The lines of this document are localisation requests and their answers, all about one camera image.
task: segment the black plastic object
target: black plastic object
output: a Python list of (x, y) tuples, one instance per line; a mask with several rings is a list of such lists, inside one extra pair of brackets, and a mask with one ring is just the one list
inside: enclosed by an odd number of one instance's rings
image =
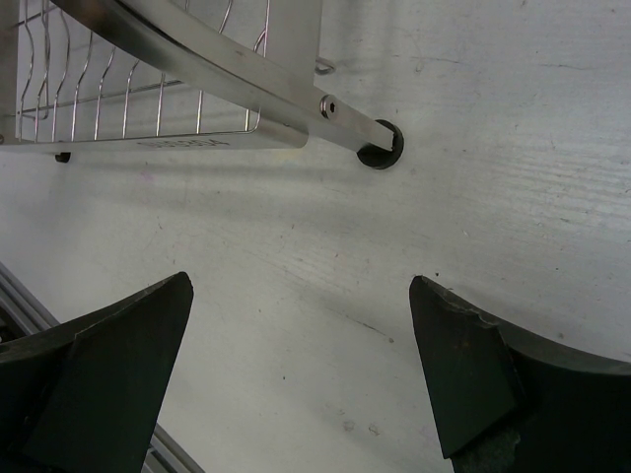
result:
[(58, 163), (62, 163), (65, 165), (70, 162), (71, 157), (72, 157), (72, 153), (59, 153), (58, 155), (55, 155), (55, 160)]
[(414, 333), (456, 473), (631, 472), (631, 365), (552, 342), (427, 278)]
[(357, 157), (364, 165), (373, 169), (388, 169), (396, 164), (398, 159), (403, 154), (405, 148), (405, 139), (403, 138), (403, 132), (398, 126), (393, 125), (386, 120), (377, 120), (388, 130), (394, 132), (394, 140), (392, 142), (392, 151), (386, 151), (375, 145), (368, 145), (359, 150)]
[(0, 345), (0, 470), (140, 472), (192, 298), (180, 273)]

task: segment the black rubber foot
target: black rubber foot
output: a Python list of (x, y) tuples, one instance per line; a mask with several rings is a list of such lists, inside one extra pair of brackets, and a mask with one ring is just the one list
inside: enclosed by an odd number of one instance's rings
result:
[(364, 165), (373, 169), (388, 169), (398, 161), (403, 154), (403, 148), (405, 147), (405, 139), (403, 138), (403, 132), (398, 126), (393, 125), (389, 121), (377, 120), (385, 128), (394, 132), (394, 141), (392, 142), (392, 151), (383, 150), (375, 145), (368, 145), (357, 153), (359, 161)]
[(72, 156), (72, 153), (59, 153), (58, 155), (55, 155), (55, 160), (58, 163), (68, 163), (70, 161), (70, 157)]

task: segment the metal dish rack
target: metal dish rack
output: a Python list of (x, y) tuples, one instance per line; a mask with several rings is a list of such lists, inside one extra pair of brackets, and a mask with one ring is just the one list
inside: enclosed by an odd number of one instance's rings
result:
[(314, 85), (322, 0), (10, 0), (0, 150), (298, 148), (393, 165), (403, 137)]

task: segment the white wooden surface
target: white wooden surface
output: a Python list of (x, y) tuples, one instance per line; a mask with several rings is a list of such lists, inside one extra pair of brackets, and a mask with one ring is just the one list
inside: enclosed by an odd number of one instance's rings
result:
[(415, 274), (631, 359), (631, 4), (340, 0), (320, 84), (406, 133), (363, 169), (264, 153), (0, 155), (0, 259), (61, 319), (175, 271), (195, 303), (161, 423), (220, 472), (447, 472)]

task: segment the dish rack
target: dish rack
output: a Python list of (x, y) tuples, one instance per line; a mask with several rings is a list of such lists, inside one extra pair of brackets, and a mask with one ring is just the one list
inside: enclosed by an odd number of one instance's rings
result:
[(322, 0), (9, 0), (0, 150), (299, 148), (374, 169), (403, 136), (314, 85)]

